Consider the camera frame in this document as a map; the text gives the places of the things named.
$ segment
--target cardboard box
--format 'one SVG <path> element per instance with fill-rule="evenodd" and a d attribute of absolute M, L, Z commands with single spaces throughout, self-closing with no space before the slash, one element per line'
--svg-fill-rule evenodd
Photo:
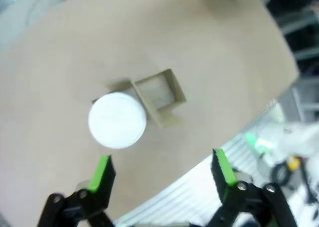
<path fill-rule="evenodd" d="M 137 99 L 147 112 L 148 120 L 159 127 L 181 125 L 182 119 L 171 112 L 186 102 L 185 95 L 171 69 L 137 82 L 124 79 L 108 85 L 113 92 L 124 92 Z"/>

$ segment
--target beige tabletop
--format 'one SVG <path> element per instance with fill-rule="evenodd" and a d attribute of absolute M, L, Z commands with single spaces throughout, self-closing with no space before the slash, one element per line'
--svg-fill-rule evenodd
<path fill-rule="evenodd" d="M 119 78 L 171 68 L 184 126 L 148 125 L 132 147 L 90 135 L 91 101 Z M 49 194 L 70 195 L 101 155 L 117 176 L 118 218 L 220 147 L 296 78 L 259 0 L 68 0 L 0 54 L 0 212 L 35 226 Z"/>

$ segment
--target screw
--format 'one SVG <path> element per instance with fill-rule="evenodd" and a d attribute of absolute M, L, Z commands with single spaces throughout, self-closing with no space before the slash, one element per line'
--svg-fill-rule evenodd
<path fill-rule="evenodd" d="M 275 192 L 275 187 L 273 187 L 272 185 L 267 185 L 266 186 L 266 190 L 271 192 L 271 193 L 274 193 Z"/>
<path fill-rule="evenodd" d="M 241 190 L 241 191 L 246 191 L 246 190 L 247 190 L 247 186 L 246 186 L 244 183 L 242 183 L 242 182 L 239 182 L 239 183 L 237 184 L 237 188 L 238 188 L 239 190 Z"/>
<path fill-rule="evenodd" d="M 84 197 L 86 197 L 86 191 L 81 191 L 80 198 L 83 199 Z"/>
<path fill-rule="evenodd" d="M 60 196 L 56 196 L 56 197 L 54 197 L 53 202 L 54 203 L 58 203 L 60 200 L 61 200 L 61 197 Z"/>

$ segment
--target white circular object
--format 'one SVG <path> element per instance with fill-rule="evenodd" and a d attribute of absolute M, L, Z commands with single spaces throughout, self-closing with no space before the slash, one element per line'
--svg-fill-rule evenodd
<path fill-rule="evenodd" d="M 125 93 L 111 93 L 99 98 L 89 113 L 89 129 L 103 146 L 121 149 L 133 145 L 146 127 L 142 105 Z"/>

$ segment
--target wire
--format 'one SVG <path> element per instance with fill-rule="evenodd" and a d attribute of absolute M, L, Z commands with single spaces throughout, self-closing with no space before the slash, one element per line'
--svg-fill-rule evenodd
<path fill-rule="evenodd" d="M 26 13 L 26 16 L 25 16 L 25 25 L 27 27 L 30 26 L 30 18 L 31 18 L 31 15 L 36 7 L 36 5 L 39 3 L 40 0 L 34 0 L 33 4 L 30 6 L 30 8 L 28 9 L 27 13 Z"/>

